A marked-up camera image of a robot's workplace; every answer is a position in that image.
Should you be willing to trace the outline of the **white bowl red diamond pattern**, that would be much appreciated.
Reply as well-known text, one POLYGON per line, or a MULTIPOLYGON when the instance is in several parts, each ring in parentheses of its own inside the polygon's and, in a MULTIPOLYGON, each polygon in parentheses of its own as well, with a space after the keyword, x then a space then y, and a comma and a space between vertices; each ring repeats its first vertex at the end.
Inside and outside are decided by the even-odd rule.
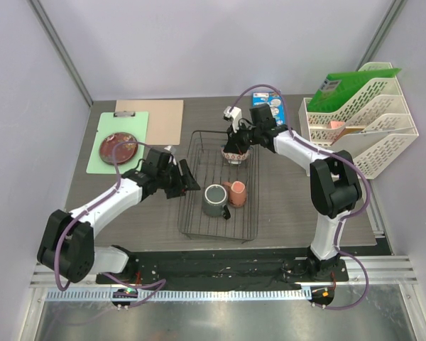
POLYGON ((245 153, 227 153, 224 148, 221 149, 223 158, 231 165, 240 165, 250 155, 251 149, 248 149, 245 153))

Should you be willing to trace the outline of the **red floral plate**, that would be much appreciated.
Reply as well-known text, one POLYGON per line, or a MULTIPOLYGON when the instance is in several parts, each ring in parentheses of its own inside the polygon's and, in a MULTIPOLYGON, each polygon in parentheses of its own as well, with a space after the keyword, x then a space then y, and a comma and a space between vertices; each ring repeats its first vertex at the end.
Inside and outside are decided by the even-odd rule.
POLYGON ((113 156, 118 165, 128 163, 137 153, 138 144, 136 142, 136 137, 130 133, 112 133, 100 143, 99 157, 109 165, 114 164, 113 156))

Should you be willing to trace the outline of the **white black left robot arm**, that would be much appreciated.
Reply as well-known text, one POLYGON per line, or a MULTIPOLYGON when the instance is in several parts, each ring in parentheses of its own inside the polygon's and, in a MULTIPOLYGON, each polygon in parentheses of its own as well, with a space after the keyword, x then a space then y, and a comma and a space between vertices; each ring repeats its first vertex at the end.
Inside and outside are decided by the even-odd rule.
POLYGON ((53 270, 57 287, 78 283, 89 274, 113 274, 121 283, 135 279, 137 266, 122 247, 98 247, 95 237, 121 213, 158 190, 168 199, 199 190, 187 161, 175 161, 168 151, 152 148, 139 169, 119 175, 117 183, 99 197, 70 212, 54 211, 48 218, 37 253, 40 264, 53 270))

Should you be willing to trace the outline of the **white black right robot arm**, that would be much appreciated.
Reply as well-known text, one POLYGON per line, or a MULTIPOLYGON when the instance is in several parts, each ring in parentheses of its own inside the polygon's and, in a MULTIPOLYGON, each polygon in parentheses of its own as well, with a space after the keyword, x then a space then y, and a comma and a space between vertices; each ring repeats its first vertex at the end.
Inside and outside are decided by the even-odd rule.
POLYGON ((341 269, 339 240, 348 216, 362 197, 352 157, 347 151, 332 153, 320 148, 287 125, 277 124, 267 104, 252 107, 250 113, 251 120, 246 120, 238 107, 224 110, 223 118, 230 124, 224 150, 242 155, 259 145, 308 171, 310 197, 318 216, 301 274, 326 281, 341 269))

